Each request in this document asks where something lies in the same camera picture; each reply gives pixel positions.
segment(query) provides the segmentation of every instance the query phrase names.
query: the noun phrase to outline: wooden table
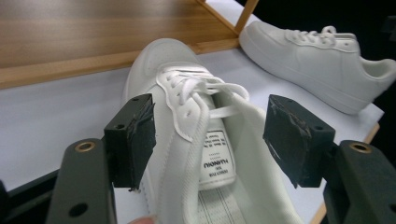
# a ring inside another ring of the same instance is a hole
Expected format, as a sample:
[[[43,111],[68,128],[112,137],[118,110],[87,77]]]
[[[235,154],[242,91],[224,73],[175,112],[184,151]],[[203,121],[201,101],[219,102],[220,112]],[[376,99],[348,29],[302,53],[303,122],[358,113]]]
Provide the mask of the wooden table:
[[[0,89],[128,67],[163,37],[196,53],[237,48],[257,1],[235,27],[202,0],[0,1]]]

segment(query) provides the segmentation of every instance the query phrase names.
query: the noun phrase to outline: shoe tongue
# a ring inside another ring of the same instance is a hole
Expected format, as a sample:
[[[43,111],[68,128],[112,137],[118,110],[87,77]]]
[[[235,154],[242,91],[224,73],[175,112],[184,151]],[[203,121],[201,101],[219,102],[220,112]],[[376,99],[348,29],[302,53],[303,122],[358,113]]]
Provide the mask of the shoe tongue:
[[[160,71],[168,72],[168,71],[183,71],[186,73],[196,73],[202,77],[213,77],[210,72],[200,64],[196,63],[184,63],[184,62],[173,62],[173,63],[164,63],[159,67]]]
[[[334,34],[334,36],[337,39],[354,39],[354,40],[357,40],[356,36],[354,34],[350,34],[350,33],[337,33],[337,34]]]
[[[215,108],[210,95],[200,95],[209,109]],[[222,119],[211,119],[205,136],[199,190],[229,185],[235,181],[235,177],[233,149],[224,123]]]

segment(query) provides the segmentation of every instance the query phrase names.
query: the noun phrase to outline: white table surface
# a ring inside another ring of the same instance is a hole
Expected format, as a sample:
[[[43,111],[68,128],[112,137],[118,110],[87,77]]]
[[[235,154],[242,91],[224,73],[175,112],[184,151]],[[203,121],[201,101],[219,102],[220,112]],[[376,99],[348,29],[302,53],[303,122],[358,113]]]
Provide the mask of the white table surface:
[[[232,0],[207,3],[235,24],[242,10]],[[249,22],[257,20],[252,16]],[[250,101],[264,109],[269,94],[289,97],[336,130],[335,143],[362,141],[383,112],[369,105],[356,116],[340,113],[304,89],[265,73],[241,49],[198,56],[204,65],[226,82],[243,85]],[[101,138],[103,129],[117,114],[129,68],[83,77],[0,90],[0,179],[7,190],[15,189],[59,169],[64,150],[77,140]],[[299,215],[308,223],[322,203],[322,189],[294,189],[285,185]],[[116,189],[119,223],[145,215],[143,194]]]

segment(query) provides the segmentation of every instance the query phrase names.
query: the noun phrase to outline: white sneaker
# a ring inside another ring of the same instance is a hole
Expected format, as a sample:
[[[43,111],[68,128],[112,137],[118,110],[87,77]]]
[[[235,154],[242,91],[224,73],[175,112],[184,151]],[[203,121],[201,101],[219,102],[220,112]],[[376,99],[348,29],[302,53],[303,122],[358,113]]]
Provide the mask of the white sneaker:
[[[264,112],[244,88],[160,39],[135,60],[123,102],[143,93],[155,103],[157,145],[142,189],[159,223],[302,222],[262,139]]]
[[[353,34],[282,30],[262,21],[246,27],[239,41],[245,53],[267,72],[291,81],[326,104],[356,114],[396,78],[396,62],[364,60]]]

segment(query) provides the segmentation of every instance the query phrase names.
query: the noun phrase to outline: shoelace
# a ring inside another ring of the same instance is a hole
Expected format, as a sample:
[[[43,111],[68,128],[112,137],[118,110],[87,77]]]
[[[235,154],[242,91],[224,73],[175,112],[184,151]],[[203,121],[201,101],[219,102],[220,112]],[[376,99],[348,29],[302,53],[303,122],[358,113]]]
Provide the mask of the shoelace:
[[[294,39],[300,39],[303,41],[309,40],[311,43],[315,43],[317,39],[319,39],[323,44],[326,43],[326,40],[329,40],[330,43],[333,45],[335,44],[335,28],[333,26],[326,26],[322,29],[321,33],[319,34],[316,31],[299,31],[299,30],[294,30],[290,31],[292,32],[292,37]]]
[[[184,105],[194,95],[204,93],[212,95],[221,91],[238,94],[248,100],[248,92],[240,85],[224,83],[218,77],[212,77],[203,67],[173,66],[163,69],[166,79],[171,81],[171,87],[183,85],[179,96],[179,104]],[[234,105],[210,110],[211,119],[226,118],[239,113]]]

